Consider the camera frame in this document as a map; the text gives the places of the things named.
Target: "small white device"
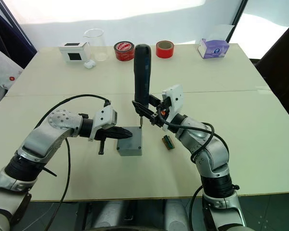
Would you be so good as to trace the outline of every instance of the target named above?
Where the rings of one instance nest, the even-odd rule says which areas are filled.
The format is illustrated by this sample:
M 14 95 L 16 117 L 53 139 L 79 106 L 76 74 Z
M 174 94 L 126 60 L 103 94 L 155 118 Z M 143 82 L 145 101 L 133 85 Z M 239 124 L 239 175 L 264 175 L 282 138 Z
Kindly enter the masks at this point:
M 59 47 L 66 62 L 86 61 L 91 57 L 90 46 L 87 42 L 68 42 Z
M 83 64 L 86 68 L 91 69 L 92 67 L 95 67 L 96 63 L 92 59 L 89 59 Z

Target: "white cloth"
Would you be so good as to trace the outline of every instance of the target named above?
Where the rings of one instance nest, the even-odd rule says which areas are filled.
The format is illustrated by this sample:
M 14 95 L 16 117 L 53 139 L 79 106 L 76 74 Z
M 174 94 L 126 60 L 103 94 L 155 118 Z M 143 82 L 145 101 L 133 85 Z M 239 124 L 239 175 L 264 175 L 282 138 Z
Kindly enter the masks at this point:
M 18 64 L 0 51 L 0 101 L 22 71 Z

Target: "purple tissue box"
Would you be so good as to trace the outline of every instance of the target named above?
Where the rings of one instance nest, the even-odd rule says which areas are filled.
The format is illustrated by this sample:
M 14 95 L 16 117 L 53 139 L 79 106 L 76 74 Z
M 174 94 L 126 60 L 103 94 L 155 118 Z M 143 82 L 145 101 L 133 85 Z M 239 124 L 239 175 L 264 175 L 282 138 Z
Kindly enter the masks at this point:
M 225 40 L 211 40 L 206 42 L 203 38 L 198 45 L 198 51 L 202 58 L 224 57 L 229 48 L 229 43 Z

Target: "red tape roll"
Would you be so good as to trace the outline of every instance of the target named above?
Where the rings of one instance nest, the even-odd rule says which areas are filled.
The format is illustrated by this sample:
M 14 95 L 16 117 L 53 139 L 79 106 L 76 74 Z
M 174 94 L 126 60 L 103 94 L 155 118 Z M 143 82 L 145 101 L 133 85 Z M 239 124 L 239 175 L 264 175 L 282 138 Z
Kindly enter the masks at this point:
M 159 41 L 156 44 L 156 55 L 159 58 L 167 59 L 173 55 L 174 44 L 170 41 Z
M 118 42 L 114 45 L 117 59 L 128 61 L 134 58 L 134 44 L 127 41 Z

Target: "black screwdriver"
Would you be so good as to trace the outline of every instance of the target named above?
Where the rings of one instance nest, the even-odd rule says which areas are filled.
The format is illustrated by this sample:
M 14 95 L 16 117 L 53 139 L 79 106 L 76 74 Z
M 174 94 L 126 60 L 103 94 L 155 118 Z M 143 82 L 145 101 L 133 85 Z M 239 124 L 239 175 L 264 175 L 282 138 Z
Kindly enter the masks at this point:
M 135 74 L 135 101 L 145 107 L 149 107 L 149 88 L 151 75 L 151 49 L 146 44 L 135 47 L 134 56 Z M 140 126 L 143 125 L 143 117 L 140 117 Z

